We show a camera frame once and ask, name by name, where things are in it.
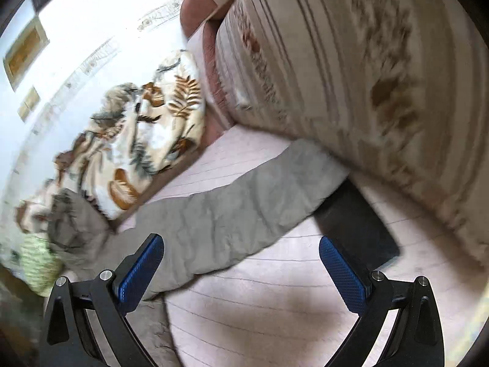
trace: gold frame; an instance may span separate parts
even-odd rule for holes
[[[29,51],[28,57],[21,65],[19,72],[14,75],[10,70],[9,64],[13,60],[14,56],[20,51],[20,49],[22,48],[25,42],[25,39],[33,30],[36,30],[40,42],[35,46],[35,48],[32,49],[32,51]],[[50,41],[47,39],[46,32],[42,27],[41,21],[39,21],[38,17],[34,17],[30,21],[30,23],[24,28],[24,30],[22,30],[20,35],[12,44],[5,58],[3,59],[3,67],[5,68],[5,72],[7,73],[8,80],[14,91],[18,88],[19,84],[24,79],[25,73],[27,73],[29,67],[32,65],[32,63],[36,60],[36,58],[39,56],[42,50],[49,43]]]

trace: leaf print blanket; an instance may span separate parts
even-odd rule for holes
[[[57,178],[17,208],[23,232],[45,230],[62,188],[85,197],[108,219],[135,204],[155,175],[177,165],[204,132],[205,103],[192,55],[177,51],[151,82],[111,88],[71,150],[55,157]]]

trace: beige striped upholstery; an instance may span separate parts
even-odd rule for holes
[[[241,124],[319,139],[489,264],[489,60],[457,0],[236,0],[216,63]]]

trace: white wall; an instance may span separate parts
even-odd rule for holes
[[[12,164],[17,159],[19,148],[28,131],[27,126],[17,114],[20,103],[28,89],[19,88],[14,92],[3,68],[3,58],[14,43],[19,33],[34,17],[31,0],[25,0],[16,12],[6,30],[0,37],[0,195],[3,194]]]

